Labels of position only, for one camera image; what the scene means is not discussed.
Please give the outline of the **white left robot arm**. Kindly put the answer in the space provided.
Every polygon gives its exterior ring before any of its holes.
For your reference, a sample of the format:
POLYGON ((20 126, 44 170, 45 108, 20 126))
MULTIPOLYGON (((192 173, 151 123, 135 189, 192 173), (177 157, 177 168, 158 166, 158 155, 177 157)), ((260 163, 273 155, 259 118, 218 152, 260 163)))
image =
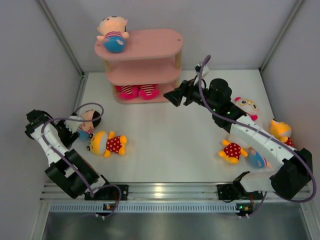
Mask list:
POLYGON ((84 196, 87 201, 113 200, 113 187, 107 179, 72 148, 77 139, 89 139, 101 122, 101 114, 94 109, 68 118, 52 118, 43 110, 27 113, 25 134, 38 142, 45 153, 47 177, 68 196, 84 196))

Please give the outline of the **boy doll blue shorts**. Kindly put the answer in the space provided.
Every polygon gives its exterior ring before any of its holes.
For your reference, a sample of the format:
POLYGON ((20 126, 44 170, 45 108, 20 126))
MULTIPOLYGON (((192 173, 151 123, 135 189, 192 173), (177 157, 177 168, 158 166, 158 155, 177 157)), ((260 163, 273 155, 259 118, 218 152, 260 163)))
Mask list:
POLYGON ((84 120, 90 120, 89 122, 84 122, 79 125, 77 132, 79 133, 79 139, 82 141, 87 141, 89 139, 90 134, 94 132, 94 129, 100 124, 101 118, 94 120, 100 117, 101 114, 94 110, 87 110, 84 112, 81 117, 84 120))
POLYGON ((108 16, 104 18, 97 31, 96 39, 103 43, 104 48, 113 54, 122 53, 126 48, 126 40, 129 38, 127 32, 128 20, 121 16, 108 16))
POLYGON ((263 168, 272 168, 272 165, 257 151, 253 148, 250 149, 250 152, 247 156, 247 162, 256 169, 263 169, 263 168))

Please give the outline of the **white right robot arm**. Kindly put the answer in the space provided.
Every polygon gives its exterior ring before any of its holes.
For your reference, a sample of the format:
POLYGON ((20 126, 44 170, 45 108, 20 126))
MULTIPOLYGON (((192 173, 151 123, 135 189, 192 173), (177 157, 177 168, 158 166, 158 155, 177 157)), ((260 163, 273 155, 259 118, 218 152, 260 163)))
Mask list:
POLYGON ((208 88, 201 83, 184 80, 180 86, 163 96, 178 107, 197 103, 206 107, 217 126, 244 141, 272 166, 269 171, 244 172, 234 181, 235 196, 246 198, 251 192, 274 192, 279 197, 292 201, 293 197, 309 182, 312 192, 317 192, 317 184, 312 172, 312 154, 305 148, 297 150, 288 146, 261 127, 237 107, 231 100, 232 90, 221 78, 213 79, 208 88))

